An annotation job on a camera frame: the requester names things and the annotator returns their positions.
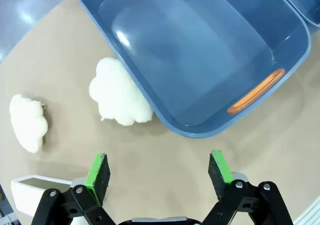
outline white plush toy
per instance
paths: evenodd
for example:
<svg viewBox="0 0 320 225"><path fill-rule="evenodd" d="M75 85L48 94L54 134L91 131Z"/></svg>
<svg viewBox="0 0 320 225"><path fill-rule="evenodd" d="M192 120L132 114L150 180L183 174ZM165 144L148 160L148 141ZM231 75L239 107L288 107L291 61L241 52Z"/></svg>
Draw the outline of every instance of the white plush toy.
<svg viewBox="0 0 320 225"><path fill-rule="evenodd" d="M48 131L42 104L14 95L10 102L11 124L19 143L30 153L38 152Z"/></svg>
<svg viewBox="0 0 320 225"><path fill-rule="evenodd" d="M129 126L152 119L151 106L116 58L106 57L99 61L89 94L98 103L101 120L115 119L119 124Z"/></svg>

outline silver bolt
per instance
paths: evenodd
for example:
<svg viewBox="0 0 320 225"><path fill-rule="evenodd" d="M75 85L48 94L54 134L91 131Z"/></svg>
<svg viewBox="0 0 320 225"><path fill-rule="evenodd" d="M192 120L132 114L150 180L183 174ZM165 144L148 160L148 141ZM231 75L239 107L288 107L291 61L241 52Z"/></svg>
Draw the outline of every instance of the silver bolt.
<svg viewBox="0 0 320 225"><path fill-rule="evenodd" d="M82 193L82 188L81 188L81 187L78 187L78 188L75 190L75 192L76 192L77 194Z"/></svg>
<svg viewBox="0 0 320 225"><path fill-rule="evenodd" d="M241 181L237 181L235 186L238 188L238 189L242 189L243 188L243 183Z"/></svg>
<svg viewBox="0 0 320 225"><path fill-rule="evenodd" d="M265 183L263 185L263 189L269 191L270 190L270 185L268 183Z"/></svg>

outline tan tabletop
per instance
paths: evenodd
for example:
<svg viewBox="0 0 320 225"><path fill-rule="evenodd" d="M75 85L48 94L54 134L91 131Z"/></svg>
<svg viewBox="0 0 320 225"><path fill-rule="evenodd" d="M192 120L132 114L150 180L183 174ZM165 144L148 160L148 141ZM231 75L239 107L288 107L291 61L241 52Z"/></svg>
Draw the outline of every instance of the tan tabletop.
<svg viewBox="0 0 320 225"><path fill-rule="evenodd" d="M318 197L320 176L320 33L312 53L270 98L226 131L190 139L151 122L123 127L100 121L88 87L97 62L114 56L77 0L42 19L0 64L0 183L18 218L10 181L26 175L85 177L97 152L107 152L111 179L104 208L120 223L132 217L202 220L217 202L209 153L221 149L232 170L253 185L275 182L295 219ZM49 131L37 154L13 132L9 102L22 93L45 103ZM236 217L242 224L247 216Z"/></svg>

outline blue container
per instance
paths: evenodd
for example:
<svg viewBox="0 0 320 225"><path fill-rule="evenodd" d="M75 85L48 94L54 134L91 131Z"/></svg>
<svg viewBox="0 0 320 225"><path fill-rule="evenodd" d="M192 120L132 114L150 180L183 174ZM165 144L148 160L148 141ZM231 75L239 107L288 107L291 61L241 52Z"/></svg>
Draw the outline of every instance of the blue container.
<svg viewBox="0 0 320 225"><path fill-rule="evenodd" d="M320 29L320 0L288 0L302 15L311 33Z"/></svg>
<svg viewBox="0 0 320 225"><path fill-rule="evenodd" d="M157 116L186 137L228 128L310 52L307 26L286 0L79 1Z"/></svg>

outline wooden handle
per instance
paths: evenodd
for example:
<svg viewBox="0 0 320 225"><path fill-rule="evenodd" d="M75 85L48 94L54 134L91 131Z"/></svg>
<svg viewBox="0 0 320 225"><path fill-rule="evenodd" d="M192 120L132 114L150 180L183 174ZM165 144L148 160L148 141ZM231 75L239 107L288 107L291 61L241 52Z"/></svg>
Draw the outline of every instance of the wooden handle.
<svg viewBox="0 0 320 225"><path fill-rule="evenodd" d="M283 68L278 69L271 73L265 80L259 83L254 89L248 92L243 98L233 104L227 112L229 114L236 114L250 104L252 104L255 100L260 98L269 88L271 88L284 74L286 70Z"/></svg>

